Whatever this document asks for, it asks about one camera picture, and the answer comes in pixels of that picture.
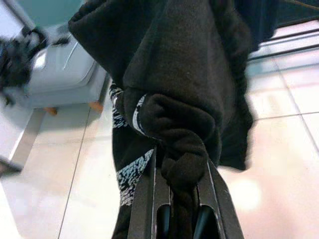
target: black patterned fabric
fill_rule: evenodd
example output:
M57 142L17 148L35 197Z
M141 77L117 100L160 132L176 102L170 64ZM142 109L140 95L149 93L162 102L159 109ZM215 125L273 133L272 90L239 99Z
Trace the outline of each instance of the black patterned fabric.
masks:
M192 192L207 160L245 169L246 25L230 0L92 0L69 29L114 81L121 207L113 238L127 238L136 183L160 144L173 190L169 238L191 239Z

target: white floor tile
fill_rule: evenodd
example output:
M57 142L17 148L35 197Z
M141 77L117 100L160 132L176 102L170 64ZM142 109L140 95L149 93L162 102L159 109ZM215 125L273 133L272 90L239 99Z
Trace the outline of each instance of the white floor tile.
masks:
M246 74L248 77L254 77L275 72L277 72L276 64L271 58L252 61L248 64L246 70Z
M287 89L250 93L247 98L258 119L299 113Z
M274 61L282 71L317 65L319 64L319 49L280 55L274 57Z
M281 72L290 88L319 85L319 64Z
M79 149L79 143L35 147L21 174L1 178L24 239L57 239Z
M56 116L46 114L35 144L81 142L89 113L87 104L60 107Z
M272 53L292 50L300 47L318 44L319 34L311 33L286 39L271 41L267 44Z
M303 115L303 118L319 148L319 114Z
M276 64L271 58L249 63L246 74L249 92L282 89L285 87L280 73L276 70Z
M286 26L281 27L276 30L276 33L274 37L278 36L286 36L293 33L303 32L303 31L309 31L313 29L319 28L319 22L318 21L309 21L302 24L292 25L292 26Z
M83 143L60 239L110 239L119 204L111 138Z
M251 168L219 169L245 239L317 239L319 156L300 116L259 120Z
M112 103L106 96L104 109L101 114L90 111L88 126L84 139L108 137L112 135Z
M250 77L248 79L248 92L270 91L284 89L286 86L280 73L269 73Z
M23 239L16 228L16 224L0 183L0 238Z
M261 45L258 51L254 51L253 53L250 54L250 58L252 57L257 57L257 56L263 56L269 54L269 48L267 45Z
M319 112L319 86L298 87L291 89L300 112Z

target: black cloth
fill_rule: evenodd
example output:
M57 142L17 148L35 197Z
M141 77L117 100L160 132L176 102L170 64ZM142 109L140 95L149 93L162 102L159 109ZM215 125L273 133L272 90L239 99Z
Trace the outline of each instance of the black cloth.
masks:
M207 160L245 169L249 30L230 1L217 0L95 0L69 29L113 79L121 191L113 238L127 237L135 186L155 145L174 192L169 238L192 238L192 191Z
M270 39L277 27L279 0L235 0L235 6L251 30L253 50Z

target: tile grout line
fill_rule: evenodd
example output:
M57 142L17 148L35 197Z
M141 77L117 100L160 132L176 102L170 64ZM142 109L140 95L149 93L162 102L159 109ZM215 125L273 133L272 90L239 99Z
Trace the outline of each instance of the tile grout line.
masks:
M298 112L299 112L299 115L301 116L301 119L302 119L304 128L305 128L305 130L306 130L306 133L307 133L307 135L309 136L311 142L313 143L313 146L315 147L315 150L317 151L317 154L319 155L319 147L317 146L316 141L315 141L315 139L314 139L314 137L313 137L313 134L311 133L311 131L310 131L310 129L309 129L309 127L308 127L308 125L307 125L307 123L306 123L304 117L303 117L303 115L308 115L308 114L302 114L302 113L301 113L300 107L298 106L298 104L297 104L297 102L296 102L296 100L295 100L295 98L294 98L294 95L293 95L293 93L291 92L291 89L289 88L287 82L285 81L285 77L283 76L283 74L282 74L282 72L281 72L281 70L280 70L280 68L279 68L279 66L278 66L278 64L277 64L277 62L276 62L276 60L275 60L275 58L274 58L274 57L271 57L271 59L272 59L273 63L274 63L275 66L276 66L276 69L277 69L277 71L278 71L278 73L279 73L279 75L280 75L280 78L281 78L282 82L284 83L284 85L286 86L286 89L288 90L288 93L289 93L289 96L290 96L291 100L293 101L293 103L294 103L296 109L297 109Z
M69 189L69 194L68 194L68 198L66 200L64 213L63 213L63 217L62 217L62 221L61 221L61 226L60 226L60 230L59 230L59 234L58 234L58 238L57 239L60 239L60 236L61 236L62 227L63 227L63 223L64 223L64 218L65 218L66 210L67 210L67 207L68 207L68 203L69 203L69 199L70 199L70 195L71 195L71 191L72 191L72 186L73 186L73 182L74 182L74 178L75 178L75 173L76 173L76 169L77 169L77 166L78 166L78 162L79 162L79 158L80 158L80 154L81 154L81 150L82 150L84 136L85 136L86 128L88 126L88 122L89 122L90 112L91 112L91 109L89 109L89 112L88 112L88 115L87 115L85 128L84 128L84 132L83 132L83 136L82 136L82 140L81 140L78 156L77 156L77 159L76 159L75 168L74 168L74 172L73 172L73 177L72 177L72 181L71 181L71 185L70 185L70 189Z

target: metal frame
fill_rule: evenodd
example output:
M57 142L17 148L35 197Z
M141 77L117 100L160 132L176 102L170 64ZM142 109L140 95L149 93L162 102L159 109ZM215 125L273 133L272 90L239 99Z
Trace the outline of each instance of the metal frame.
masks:
M300 23L304 23L304 22L307 22L307 21L301 20L301 21L298 21L296 24L300 24ZM271 39L269 39L269 40L267 40L265 42L288 39L288 38L291 38L291 37L303 36L303 35L307 35L307 34L310 34L310 33L316 33L316 32L319 32L319 28L313 29L313 30L309 30L309 31L297 32L297 33L293 33L293 34L289 34L289 35L285 35L285 36L274 37L274 38L271 38ZM289 54L289 53L294 53L294 52L299 52L299 51L305 51L305 50L310 50L310 49L315 49L315 48L319 48L319 44L314 44L314 45L310 45L310 46L300 47L300 48L287 50L287 51L275 52L275 53L271 53L271 54L267 54L267 55L263 55L263 56L251 57L251 58L248 59L248 61L260 60L260 59L264 59L264 58L268 58L268 57L280 56L280 55L284 55L284 54Z

